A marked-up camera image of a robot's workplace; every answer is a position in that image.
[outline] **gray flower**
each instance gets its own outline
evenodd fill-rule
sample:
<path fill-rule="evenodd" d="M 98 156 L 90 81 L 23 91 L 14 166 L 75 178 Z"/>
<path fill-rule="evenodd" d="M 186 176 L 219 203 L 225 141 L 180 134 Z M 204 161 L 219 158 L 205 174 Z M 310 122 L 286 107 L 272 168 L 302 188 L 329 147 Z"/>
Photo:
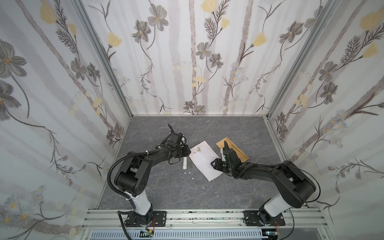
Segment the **gray flower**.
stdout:
<path fill-rule="evenodd" d="M 209 57 L 211 55 L 211 51 L 207 50 L 208 49 L 208 42 L 206 43 L 199 43 L 197 45 L 197 50 L 198 52 L 196 55 L 200 55 L 200 59 L 204 59 L 205 57 Z"/>
<path fill-rule="evenodd" d="M 160 5 L 156 6 L 151 3 L 149 11 L 154 17 L 148 17 L 148 23 L 151 26 L 156 26 L 160 31 L 164 30 L 163 25 L 168 26 L 168 21 L 164 18 L 167 16 L 167 11 Z"/>
<path fill-rule="evenodd" d="M 113 134 L 112 130 L 108 130 L 107 132 L 107 139 L 109 140 L 109 144 L 112 145 L 113 138 L 115 137 L 115 134 Z"/>
<path fill-rule="evenodd" d="M 281 112 L 279 115 L 277 115 L 277 121 L 278 122 L 284 122 L 285 120 L 285 114 L 283 112 Z"/>
<path fill-rule="evenodd" d="M 116 123 L 115 128 L 113 129 L 113 132 L 115 133 L 116 137 L 122 136 L 122 127 L 119 125 L 119 123 Z"/>
<path fill-rule="evenodd" d="M 92 63 L 89 63 L 88 67 L 88 73 L 96 82 L 97 77 L 100 77 L 100 70 L 96 70 L 95 66 Z"/>
<path fill-rule="evenodd" d="M 312 27 L 316 23 L 316 20 L 319 17 L 322 10 L 323 10 L 323 6 L 320 6 L 318 9 L 316 9 L 315 12 L 313 13 L 314 18 L 308 18 L 304 24 L 304 27 L 305 28 Z"/>
<path fill-rule="evenodd" d="M 293 42 L 295 36 L 301 34 L 303 31 L 303 23 L 297 23 L 295 21 L 289 28 L 287 28 L 287 30 L 288 33 L 280 35 L 280 43 L 283 43 L 286 40 L 288 40 L 290 43 Z"/>
<path fill-rule="evenodd" d="M 322 81 L 325 79 L 325 81 L 329 82 L 332 80 L 332 75 L 334 71 L 336 71 L 337 64 L 333 64 L 333 61 L 329 61 L 324 65 L 324 69 L 321 69 L 319 73 L 321 76 L 319 77 L 319 80 Z"/>
<path fill-rule="evenodd" d="M 281 126 L 279 127 L 279 134 L 280 134 L 280 137 L 281 137 L 281 138 L 285 138 L 285 134 L 287 134 L 287 133 L 288 133 L 287 126 L 285 126 L 284 124 L 281 125 Z"/>
<path fill-rule="evenodd" d="M 221 56 L 220 54 L 212 54 L 211 58 L 209 59 L 210 62 L 212 62 L 211 68 L 217 65 L 218 68 L 221 68 L 221 66 L 224 64 L 223 62 L 220 61 Z"/>
<path fill-rule="evenodd" d="M 85 73 L 87 73 L 87 68 L 83 65 L 80 66 L 80 62 L 77 58 L 74 58 L 74 61 L 71 62 L 72 71 L 76 72 L 76 78 L 81 80 L 85 79 Z"/>
<path fill-rule="evenodd" d="M 332 94 L 336 94 L 337 88 L 338 85 L 335 85 L 333 82 L 324 86 L 324 92 L 320 95 L 321 98 L 325 98 L 324 104 L 333 102 Z"/>
<path fill-rule="evenodd" d="M 21 106 L 19 101 L 11 96 L 12 93 L 12 85 L 0 79 L 0 121 L 9 119 L 8 108 L 18 108 Z"/>
<path fill-rule="evenodd" d="M 205 106 L 201 106 L 201 105 L 198 105 L 196 108 L 195 108 L 195 113 L 197 115 L 199 114 L 205 114 L 206 111 L 205 111 Z"/>
<path fill-rule="evenodd" d="M 192 102 L 192 101 L 186 101 L 185 102 L 185 107 L 184 107 L 184 109 L 185 110 L 189 110 L 189 109 L 193 109 L 193 106 L 194 106 L 195 104 Z"/>
<path fill-rule="evenodd" d="M 26 76 L 26 72 L 20 66 L 26 64 L 22 57 L 15 56 L 12 45 L 0 40 L 0 78 L 8 78 L 11 71 L 19 77 Z"/>
<path fill-rule="evenodd" d="M 132 34 L 132 37 L 135 38 L 135 42 L 139 43 L 141 38 L 148 42 L 148 34 L 151 33 L 151 29 L 149 28 L 148 23 L 145 21 L 139 22 L 136 20 L 135 29 L 137 30 L 137 33 Z"/>

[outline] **gray marble tabletop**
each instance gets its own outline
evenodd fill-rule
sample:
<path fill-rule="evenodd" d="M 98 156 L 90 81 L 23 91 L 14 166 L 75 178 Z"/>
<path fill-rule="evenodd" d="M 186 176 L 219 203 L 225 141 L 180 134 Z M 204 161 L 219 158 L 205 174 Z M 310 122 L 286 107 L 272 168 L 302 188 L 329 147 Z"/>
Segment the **gray marble tabletop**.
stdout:
<path fill-rule="evenodd" d="M 118 157 L 125 156 L 129 151 L 153 149 L 168 135 L 168 123 L 174 131 L 186 136 L 190 148 L 206 141 L 221 157 L 216 143 L 228 137 L 250 158 L 248 161 L 280 163 L 262 117 L 133 117 Z M 119 167 L 112 173 L 112 179 Z M 154 209 L 258 208 L 278 193 L 271 182 L 236 180 L 225 173 L 208 182 L 189 158 L 186 170 L 182 169 L 182 161 L 173 165 L 162 162 L 152 167 L 146 192 Z M 123 196 L 106 187 L 99 209 L 130 208 L 130 203 Z"/>

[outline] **flower center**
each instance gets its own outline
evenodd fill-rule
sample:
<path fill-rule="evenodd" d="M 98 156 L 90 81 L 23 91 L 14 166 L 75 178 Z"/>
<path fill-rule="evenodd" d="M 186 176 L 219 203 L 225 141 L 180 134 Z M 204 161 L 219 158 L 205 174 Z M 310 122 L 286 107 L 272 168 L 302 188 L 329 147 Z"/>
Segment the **flower center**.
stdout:
<path fill-rule="evenodd" d="M 25 220 L 25 219 L 27 219 L 28 218 L 28 214 L 23 214 L 22 216 L 21 216 L 21 219 L 22 220 Z"/>
<path fill-rule="evenodd" d="M 11 60 L 9 60 L 9 58 L 3 58 L 3 61 L 6 63 L 11 63 Z"/>

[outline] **white tube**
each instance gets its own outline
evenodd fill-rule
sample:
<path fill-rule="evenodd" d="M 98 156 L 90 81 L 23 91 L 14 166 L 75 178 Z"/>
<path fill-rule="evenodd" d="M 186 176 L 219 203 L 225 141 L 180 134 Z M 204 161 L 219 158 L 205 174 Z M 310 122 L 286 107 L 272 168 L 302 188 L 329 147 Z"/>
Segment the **white tube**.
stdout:
<path fill-rule="evenodd" d="M 279 215 L 281 212 L 291 208 L 292 206 L 289 205 L 281 196 L 281 194 L 278 194 L 274 196 L 271 200 L 269 200 L 265 205 L 264 209 L 266 212 L 271 215 L 271 217 L 275 217 Z"/>
<path fill-rule="evenodd" d="M 140 215 L 146 215 L 151 208 L 151 203 L 147 198 L 145 190 L 136 197 L 133 197 L 129 192 L 125 193 L 131 197 L 129 202 L 132 204 L 132 208 L 135 210 L 135 212 Z"/>
<path fill-rule="evenodd" d="M 183 169 L 187 169 L 187 157 L 183 157 Z"/>

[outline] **wallpapered wall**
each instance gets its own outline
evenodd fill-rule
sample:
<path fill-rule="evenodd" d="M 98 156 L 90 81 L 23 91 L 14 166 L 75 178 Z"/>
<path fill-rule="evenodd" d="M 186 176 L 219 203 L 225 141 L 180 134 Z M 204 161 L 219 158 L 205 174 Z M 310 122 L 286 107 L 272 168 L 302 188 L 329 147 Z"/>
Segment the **wallpapered wall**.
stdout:
<path fill-rule="evenodd" d="M 0 232 L 80 239 L 127 117 L 69 1 L 0 4 Z"/>
<path fill-rule="evenodd" d="M 341 1 L 271 116 L 338 240 L 382 239 L 384 3 Z"/>
<path fill-rule="evenodd" d="M 264 114 L 326 1 L 83 0 L 134 114 Z"/>

